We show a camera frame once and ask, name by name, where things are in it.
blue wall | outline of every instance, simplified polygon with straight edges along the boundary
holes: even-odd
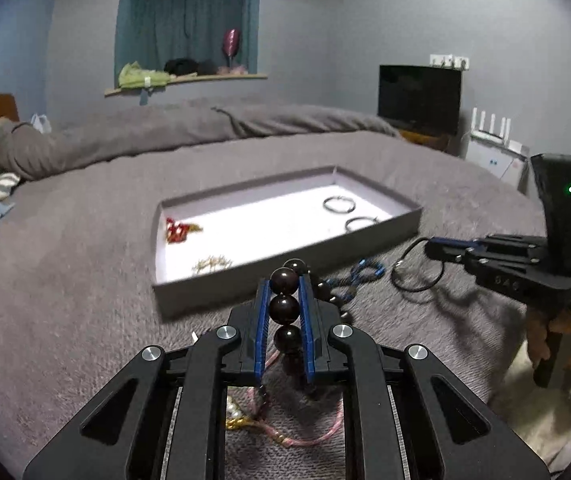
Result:
[[[0,0],[0,93],[22,120],[46,113],[46,52],[54,0]]]

silver bolt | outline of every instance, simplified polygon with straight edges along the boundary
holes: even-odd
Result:
[[[236,328],[230,325],[219,327],[216,331],[216,336],[219,339],[232,339],[236,335]]]
[[[156,361],[161,357],[161,349],[158,346],[148,346],[140,353],[140,356],[146,361]]]
[[[412,359],[417,359],[420,361],[421,359],[425,359],[427,357],[427,349],[421,345],[412,345],[410,348],[408,348],[408,354],[410,357],[412,357]]]
[[[336,325],[333,329],[332,329],[332,333],[337,336],[337,337],[350,337],[354,331],[352,330],[352,327],[350,325]]]

curtain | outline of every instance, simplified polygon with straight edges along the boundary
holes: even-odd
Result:
[[[114,79],[126,63],[163,70],[169,59],[189,57],[226,64],[221,46],[230,28],[241,31],[235,62],[256,72],[258,0],[120,0]]]

triangular cutout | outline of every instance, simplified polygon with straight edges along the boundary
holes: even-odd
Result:
[[[442,377],[432,377],[441,411],[455,444],[465,444],[489,433],[488,423]]]
[[[107,446],[116,444],[138,383],[136,379],[127,381],[107,400],[101,410],[88,420],[81,429],[81,435],[98,440]]]

wall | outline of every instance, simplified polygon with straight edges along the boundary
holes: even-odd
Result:
[[[45,113],[45,59],[54,0],[0,0],[0,93],[19,115]]]
[[[342,0],[339,15],[337,105],[376,112],[380,64],[468,56],[466,124],[479,106],[532,153],[571,153],[571,0]]]
[[[192,83],[174,86],[168,98],[261,93],[294,102],[328,104],[328,56],[335,0],[261,0],[258,71],[268,81]],[[114,32],[119,0],[56,0],[47,56],[48,114],[55,123],[82,120],[94,112],[132,106],[132,98],[104,98],[111,88]],[[153,95],[150,104],[161,102]]]

